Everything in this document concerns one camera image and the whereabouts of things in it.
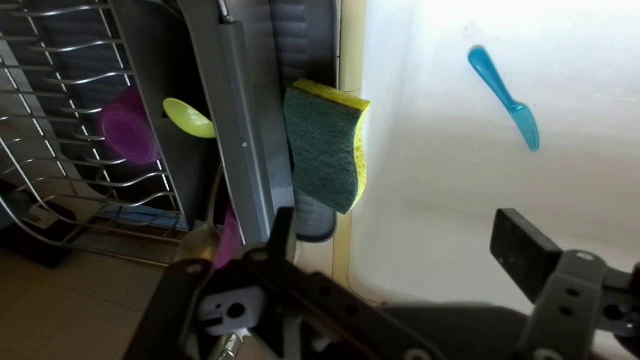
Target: green sponge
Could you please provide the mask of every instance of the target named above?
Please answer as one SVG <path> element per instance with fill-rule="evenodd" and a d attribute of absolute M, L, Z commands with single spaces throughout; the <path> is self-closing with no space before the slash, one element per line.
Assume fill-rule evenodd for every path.
<path fill-rule="evenodd" d="M 284 96 L 297 190 L 349 213 L 367 187 L 362 114 L 367 101 L 310 80 Z"/>

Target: blue plastic utensil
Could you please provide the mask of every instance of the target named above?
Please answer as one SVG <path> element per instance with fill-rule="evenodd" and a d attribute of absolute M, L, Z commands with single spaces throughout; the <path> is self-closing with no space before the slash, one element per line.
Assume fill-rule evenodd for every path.
<path fill-rule="evenodd" d="M 469 53 L 469 63 L 481 75 L 481 79 L 488 84 L 488 89 L 499 96 L 499 101 L 505 105 L 509 114 L 515 119 L 529 151 L 536 153 L 541 148 L 541 135 L 538 135 L 538 127 L 532 110 L 529 110 L 526 105 L 515 101 L 509 95 L 493 58 L 483 46 L 474 46 Z"/>

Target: wire rack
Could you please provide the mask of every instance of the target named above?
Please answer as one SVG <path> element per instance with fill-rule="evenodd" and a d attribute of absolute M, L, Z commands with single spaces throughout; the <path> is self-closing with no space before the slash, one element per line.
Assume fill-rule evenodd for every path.
<path fill-rule="evenodd" d="M 0 178 L 75 230 L 46 239 L 3 195 L 9 217 L 46 244 L 167 262 L 79 241 L 89 230 L 179 246 L 185 232 L 165 161 L 130 167 L 97 128 L 103 107 L 137 86 L 111 4 L 0 2 L 0 70 Z"/>

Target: yellow utensil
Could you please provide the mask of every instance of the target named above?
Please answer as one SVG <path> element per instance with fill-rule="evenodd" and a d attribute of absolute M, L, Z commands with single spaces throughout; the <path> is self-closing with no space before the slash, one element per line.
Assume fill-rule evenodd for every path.
<path fill-rule="evenodd" d="M 187 135 L 197 138 L 217 138 L 217 128 L 211 119 L 179 98 L 165 98 L 167 117 Z"/>

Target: yellow sponge edge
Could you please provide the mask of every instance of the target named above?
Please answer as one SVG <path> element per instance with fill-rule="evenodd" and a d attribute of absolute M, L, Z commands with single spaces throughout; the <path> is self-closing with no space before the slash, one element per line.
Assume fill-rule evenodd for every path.
<path fill-rule="evenodd" d="M 359 200 L 365 195 L 367 188 L 367 158 L 365 158 L 365 114 L 370 107 L 369 101 L 357 98 L 349 93 L 343 93 L 338 89 L 330 89 L 307 79 L 300 79 L 292 84 L 295 89 L 300 89 L 309 95 L 314 95 L 318 98 L 330 101 L 335 105 L 343 105 L 346 108 L 354 108 L 361 112 L 359 125 L 357 125 L 357 137 L 354 137 L 354 164 L 357 164 L 357 177 L 359 177 L 359 192 L 357 192 L 357 200 L 354 205 L 359 205 Z"/>

